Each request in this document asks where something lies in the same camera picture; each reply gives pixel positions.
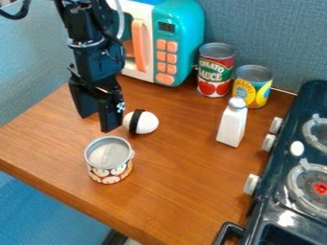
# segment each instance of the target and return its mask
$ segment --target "open can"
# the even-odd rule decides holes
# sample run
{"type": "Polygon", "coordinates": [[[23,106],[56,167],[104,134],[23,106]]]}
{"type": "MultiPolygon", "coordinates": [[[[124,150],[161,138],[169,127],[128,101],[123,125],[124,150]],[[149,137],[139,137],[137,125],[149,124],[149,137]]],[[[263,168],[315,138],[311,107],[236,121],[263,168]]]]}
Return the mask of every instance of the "open can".
{"type": "Polygon", "coordinates": [[[98,183],[114,184],[132,170],[135,152],[121,137],[106,136],[88,144],[84,150],[89,176],[98,183]]]}
{"type": "Polygon", "coordinates": [[[229,92],[235,51],[225,43],[207,43],[200,47],[197,90],[211,98],[229,92]]]}
{"type": "Polygon", "coordinates": [[[244,65],[236,70],[232,95],[243,98],[248,108],[261,108],[267,103],[273,83],[272,73],[259,65],[244,65]]]}

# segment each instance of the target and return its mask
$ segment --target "tabletop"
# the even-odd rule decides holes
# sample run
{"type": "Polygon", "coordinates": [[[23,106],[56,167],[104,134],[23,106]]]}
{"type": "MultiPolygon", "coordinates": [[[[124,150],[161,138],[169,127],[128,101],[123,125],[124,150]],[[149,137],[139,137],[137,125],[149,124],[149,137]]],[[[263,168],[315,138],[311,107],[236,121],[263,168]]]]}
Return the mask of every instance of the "tabletop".
{"type": "Polygon", "coordinates": [[[153,112],[155,132],[101,133],[98,115],[82,119],[65,84],[0,128],[0,170],[142,244],[210,244],[224,222],[244,225],[251,198],[243,186],[264,169],[262,142],[294,96],[272,91],[265,107],[249,110],[245,137],[233,148],[215,141],[230,95],[201,96],[194,77],[176,88],[125,76],[119,83],[126,112],[153,112]],[[136,151],[131,174],[114,185],[93,181],[83,158],[86,145],[105,135],[136,151]]]}

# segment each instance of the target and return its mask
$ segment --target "toy stove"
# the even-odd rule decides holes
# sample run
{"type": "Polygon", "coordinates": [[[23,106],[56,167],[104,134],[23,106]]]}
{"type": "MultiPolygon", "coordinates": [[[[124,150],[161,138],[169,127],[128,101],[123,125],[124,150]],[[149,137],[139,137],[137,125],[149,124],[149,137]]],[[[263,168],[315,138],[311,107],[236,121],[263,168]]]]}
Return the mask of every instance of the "toy stove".
{"type": "Polygon", "coordinates": [[[229,235],[244,245],[327,244],[327,81],[304,84],[270,132],[263,143],[272,151],[267,167],[244,187],[253,196],[246,228],[225,223],[215,245],[229,235]]]}

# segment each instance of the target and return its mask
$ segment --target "white knob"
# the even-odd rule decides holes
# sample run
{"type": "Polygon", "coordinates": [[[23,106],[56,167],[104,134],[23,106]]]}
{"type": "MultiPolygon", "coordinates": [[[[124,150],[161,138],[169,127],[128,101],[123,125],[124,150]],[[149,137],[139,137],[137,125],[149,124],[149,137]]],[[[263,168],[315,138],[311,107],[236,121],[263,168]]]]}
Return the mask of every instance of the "white knob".
{"type": "Polygon", "coordinates": [[[272,134],[278,133],[282,122],[283,122],[283,119],[278,118],[278,117],[274,117],[273,120],[272,120],[271,128],[269,129],[269,131],[272,134]]]}
{"type": "Polygon", "coordinates": [[[299,157],[304,152],[304,145],[300,141],[293,142],[290,147],[291,154],[295,157],[299,157]]]}
{"type": "Polygon", "coordinates": [[[256,185],[258,184],[259,176],[255,174],[250,174],[243,187],[243,192],[247,195],[253,195],[256,185]]]}
{"type": "Polygon", "coordinates": [[[271,152],[275,139],[276,137],[273,134],[268,134],[262,144],[262,149],[266,152],[271,152]]]}

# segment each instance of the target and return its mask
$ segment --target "red light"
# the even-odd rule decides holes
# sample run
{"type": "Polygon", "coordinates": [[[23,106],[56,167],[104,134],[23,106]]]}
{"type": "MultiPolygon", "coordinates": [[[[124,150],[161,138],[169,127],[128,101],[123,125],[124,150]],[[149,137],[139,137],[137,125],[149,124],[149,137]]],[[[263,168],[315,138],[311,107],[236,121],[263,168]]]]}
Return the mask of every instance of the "red light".
{"type": "Polygon", "coordinates": [[[327,194],[327,186],[325,184],[315,184],[315,190],[321,195],[327,194]]]}

